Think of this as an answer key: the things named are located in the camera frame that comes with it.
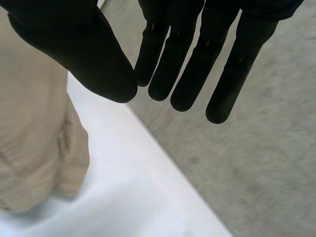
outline beige fabric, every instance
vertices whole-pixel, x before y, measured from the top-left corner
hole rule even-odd
[[[66,71],[20,39],[0,8],[0,208],[23,211],[53,188],[73,194],[88,165]]]

